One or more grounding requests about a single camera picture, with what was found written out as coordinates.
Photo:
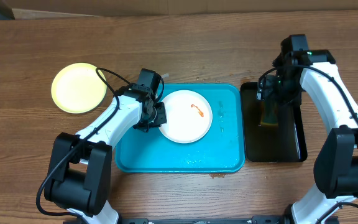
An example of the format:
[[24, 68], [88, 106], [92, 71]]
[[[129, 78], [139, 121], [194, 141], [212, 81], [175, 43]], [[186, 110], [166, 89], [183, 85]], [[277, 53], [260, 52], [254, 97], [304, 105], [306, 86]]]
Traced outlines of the green yellow sponge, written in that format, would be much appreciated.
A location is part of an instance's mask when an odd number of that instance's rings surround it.
[[260, 116], [260, 125], [261, 126], [277, 126], [277, 104], [272, 100], [265, 100], [261, 104], [261, 116]]

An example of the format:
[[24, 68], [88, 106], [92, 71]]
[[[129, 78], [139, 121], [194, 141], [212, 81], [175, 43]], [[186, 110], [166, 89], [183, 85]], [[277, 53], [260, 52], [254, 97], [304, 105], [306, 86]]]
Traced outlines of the white plate with ketchup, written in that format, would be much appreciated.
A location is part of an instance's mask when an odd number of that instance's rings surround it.
[[213, 122], [213, 112], [205, 97], [191, 90], [178, 90], [168, 94], [165, 105], [167, 122], [159, 127], [169, 140], [188, 144], [205, 136]]

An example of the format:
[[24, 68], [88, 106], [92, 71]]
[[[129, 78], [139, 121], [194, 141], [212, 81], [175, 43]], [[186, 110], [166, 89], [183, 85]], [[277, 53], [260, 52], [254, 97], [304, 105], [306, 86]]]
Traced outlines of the yellow plate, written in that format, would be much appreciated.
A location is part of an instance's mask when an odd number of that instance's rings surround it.
[[53, 79], [52, 100], [67, 113], [87, 113], [103, 101], [107, 91], [104, 80], [102, 73], [96, 73], [96, 66], [73, 63], [60, 70]]

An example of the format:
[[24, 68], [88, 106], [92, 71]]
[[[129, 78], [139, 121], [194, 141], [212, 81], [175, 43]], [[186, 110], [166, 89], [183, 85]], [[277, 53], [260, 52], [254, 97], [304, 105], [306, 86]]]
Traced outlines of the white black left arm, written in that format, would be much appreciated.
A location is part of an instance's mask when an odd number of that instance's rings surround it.
[[75, 223], [117, 223], [119, 214], [108, 202], [112, 151], [131, 128], [146, 133], [167, 122], [163, 91], [163, 78], [143, 68], [135, 83], [112, 91], [111, 104], [88, 127], [60, 133], [37, 192], [39, 212], [72, 216]]

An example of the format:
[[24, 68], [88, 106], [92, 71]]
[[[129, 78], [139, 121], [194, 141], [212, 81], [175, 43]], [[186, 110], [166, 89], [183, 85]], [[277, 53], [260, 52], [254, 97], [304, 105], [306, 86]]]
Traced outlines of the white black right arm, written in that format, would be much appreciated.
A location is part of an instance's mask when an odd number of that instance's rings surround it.
[[272, 68], [257, 82], [257, 99], [264, 103], [260, 123], [278, 124], [279, 107], [300, 105], [305, 91], [328, 136], [314, 162], [314, 185], [279, 222], [338, 223], [337, 210], [358, 208], [358, 105], [328, 50], [310, 50], [304, 34], [289, 35], [280, 48]]

